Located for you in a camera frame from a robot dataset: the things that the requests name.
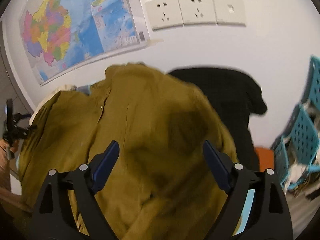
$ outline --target silver screw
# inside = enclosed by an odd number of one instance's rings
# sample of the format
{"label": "silver screw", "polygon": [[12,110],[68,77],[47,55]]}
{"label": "silver screw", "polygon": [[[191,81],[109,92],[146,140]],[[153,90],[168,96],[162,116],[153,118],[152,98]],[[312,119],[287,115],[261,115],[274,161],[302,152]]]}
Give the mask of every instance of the silver screw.
{"label": "silver screw", "polygon": [[268,173],[269,175],[273,175],[275,172],[273,171],[273,169],[267,169],[267,173]]}
{"label": "silver screw", "polygon": [[235,164],[235,168],[236,168],[237,170],[242,170],[242,169],[243,169],[243,165],[242,165],[241,163],[236,163],[236,164]]}
{"label": "silver screw", "polygon": [[54,174],[56,174],[56,170],[49,170],[49,175],[53,176]]}
{"label": "silver screw", "polygon": [[81,164],[80,167],[79,167],[79,170],[85,171],[87,168],[88,168],[87,164]]}

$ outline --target light blue fabric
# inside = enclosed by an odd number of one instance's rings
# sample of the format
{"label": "light blue fabric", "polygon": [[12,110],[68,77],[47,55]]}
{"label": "light blue fabric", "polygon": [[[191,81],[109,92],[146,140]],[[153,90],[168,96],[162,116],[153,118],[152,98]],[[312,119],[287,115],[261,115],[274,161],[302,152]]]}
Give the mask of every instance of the light blue fabric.
{"label": "light blue fabric", "polygon": [[243,207],[242,214],[241,214],[241,216],[242,216],[241,224],[240,224],[240,227],[239,227],[236,235],[239,233],[242,233],[244,231],[244,228],[248,222],[249,214],[250,214],[252,203],[253,203],[254,192],[255,192],[254,189],[248,190],[247,198],[245,200],[244,207]]}

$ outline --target orange object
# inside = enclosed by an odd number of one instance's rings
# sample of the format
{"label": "orange object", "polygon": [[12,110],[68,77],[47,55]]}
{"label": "orange object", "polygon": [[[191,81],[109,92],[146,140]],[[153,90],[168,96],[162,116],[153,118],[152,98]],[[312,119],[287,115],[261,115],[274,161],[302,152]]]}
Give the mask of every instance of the orange object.
{"label": "orange object", "polygon": [[275,168],[274,152],[272,150],[261,147],[256,147],[254,150],[259,158],[261,172],[264,172],[268,168]]}

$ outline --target black mechanical device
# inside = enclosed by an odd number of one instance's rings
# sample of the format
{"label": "black mechanical device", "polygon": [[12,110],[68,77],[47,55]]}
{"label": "black mechanical device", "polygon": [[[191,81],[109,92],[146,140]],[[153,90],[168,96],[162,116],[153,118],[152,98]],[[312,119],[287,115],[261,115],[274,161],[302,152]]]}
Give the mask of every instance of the black mechanical device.
{"label": "black mechanical device", "polygon": [[6,140],[9,144],[9,146],[6,149],[7,152],[7,158],[11,160],[14,158],[14,153],[10,151],[10,148],[12,147],[15,140],[18,139],[25,139],[27,138],[29,132],[31,129],[34,129],[35,127],[27,127],[27,128],[21,128],[18,126],[18,122],[20,120],[30,118],[31,114],[13,114],[13,102],[12,99],[7,99],[7,103],[5,106],[5,114],[6,119],[4,121],[4,133],[2,135],[2,138]]}
{"label": "black mechanical device", "polygon": [[[228,194],[220,215],[205,240],[292,240],[289,208],[272,169],[247,170],[218,152],[209,141],[203,145],[204,158],[220,189]],[[118,240],[94,195],[103,189],[119,156],[112,141],[104,153],[76,170],[50,170],[42,185],[31,221],[31,240]],[[233,236],[249,189],[255,196],[244,232]],[[74,190],[79,211],[90,236],[77,230],[67,190]]]}

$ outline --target black garment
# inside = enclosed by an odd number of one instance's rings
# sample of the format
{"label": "black garment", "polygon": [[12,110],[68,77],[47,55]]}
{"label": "black garment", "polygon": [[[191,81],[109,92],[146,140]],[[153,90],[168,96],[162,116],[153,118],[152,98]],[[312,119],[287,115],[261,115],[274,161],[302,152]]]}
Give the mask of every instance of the black garment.
{"label": "black garment", "polygon": [[259,171],[248,123],[251,113],[264,114],[267,111],[260,86],[250,76],[231,69],[188,68],[169,74],[202,90],[229,129],[239,161],[246,168]]}

